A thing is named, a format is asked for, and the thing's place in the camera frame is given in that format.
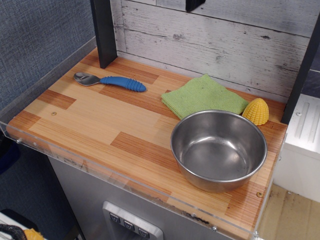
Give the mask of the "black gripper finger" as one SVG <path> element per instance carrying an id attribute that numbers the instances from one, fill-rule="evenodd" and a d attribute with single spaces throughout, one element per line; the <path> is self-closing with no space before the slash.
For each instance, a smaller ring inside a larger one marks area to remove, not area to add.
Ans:
<path id="1" fill-rule="evenodd" d="M 185 0 L 185 11 L 192 12 L 202 4 L 204 4 L 206 0 Z"/>

